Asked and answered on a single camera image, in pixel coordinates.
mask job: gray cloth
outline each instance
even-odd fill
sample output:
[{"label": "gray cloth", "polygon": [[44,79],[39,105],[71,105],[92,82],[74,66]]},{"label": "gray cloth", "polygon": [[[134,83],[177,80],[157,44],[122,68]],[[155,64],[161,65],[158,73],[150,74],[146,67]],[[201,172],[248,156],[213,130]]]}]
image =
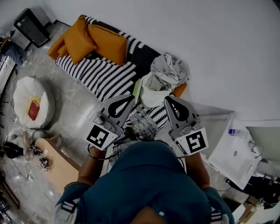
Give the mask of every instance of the gray cloth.
[{"label": "gray cloth", "polygon": [[150,70],[152,75],[146,86],[155,91],[174,89],[188,79],[184,63],[168,53],[155,58]]}]

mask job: white pouf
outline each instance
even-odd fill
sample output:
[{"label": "white pouf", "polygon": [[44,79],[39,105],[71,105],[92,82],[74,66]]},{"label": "white pouf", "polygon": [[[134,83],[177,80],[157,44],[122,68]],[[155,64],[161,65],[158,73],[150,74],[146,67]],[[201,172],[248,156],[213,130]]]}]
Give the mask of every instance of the white pouf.
[{"label": "white pouf", "polygon": [[[27,107],[33,96],[41,99],[40,109],[33,121],[27,114]],[[14,112],[19,118],[20,124],[32,129],[42,129],[51,121],[55,109],[55,101],[52,92],[45,83],[33,77],[24,77],[17,81],[14,91]]]}]

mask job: black and white striped fabric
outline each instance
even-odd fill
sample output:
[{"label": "black and white striped fabric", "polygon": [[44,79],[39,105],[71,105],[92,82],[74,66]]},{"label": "black and white striped fabric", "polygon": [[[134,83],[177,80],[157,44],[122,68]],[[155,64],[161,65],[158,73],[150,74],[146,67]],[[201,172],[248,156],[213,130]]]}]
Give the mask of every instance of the black and white striped fabric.
[{"label": "black and white striped fabric", "polygon": [[[160,54],[115,27],[88,16],[86,16],[86,22],[110,29],[127,39],[126,63],[116,65],[93,51],[76,65],[73,64],[70,55],[58,57],[56,65],[82,84],[101,103],[117,95],[132,94],[136,81],[150,72],[151,63]],[[144,108],[137,103],[131,114],[135,113],[138,105]],[[146,112],[156,122],[159,129],[168,121],[164,105],[146,110]]]}]

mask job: black cabinet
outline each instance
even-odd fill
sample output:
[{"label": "black cabinet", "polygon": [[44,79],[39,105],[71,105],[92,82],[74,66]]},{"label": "black cabinet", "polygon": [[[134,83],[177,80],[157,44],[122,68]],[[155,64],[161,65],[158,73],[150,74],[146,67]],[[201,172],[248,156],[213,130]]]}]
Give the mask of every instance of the black cabinet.
[{"label": "black cabinet", "polygon": [[49,33],[30,9],[15,19],[14,26],[38,48],[50,40]]}]

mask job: sink basin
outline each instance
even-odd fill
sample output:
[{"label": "sink basin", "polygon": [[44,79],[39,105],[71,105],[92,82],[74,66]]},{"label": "sink basin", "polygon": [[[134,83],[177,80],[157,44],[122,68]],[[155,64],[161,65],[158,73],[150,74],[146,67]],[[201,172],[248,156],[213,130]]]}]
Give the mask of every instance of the sink basin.
[{"label": "sink basin", "polygon": [[209,144],[209,148],[202,151],[204,160],[244,189],[262,158],[255,158],[259,155],[258,148],[255,147],[255,152],[252,152],[248,146],[249,141],[254,142],[250,134],[247,138],[242,138],[231,136],[228,131],[248,131],[247,128],[236,113],[201,117],[201,124],[206,129]]}]

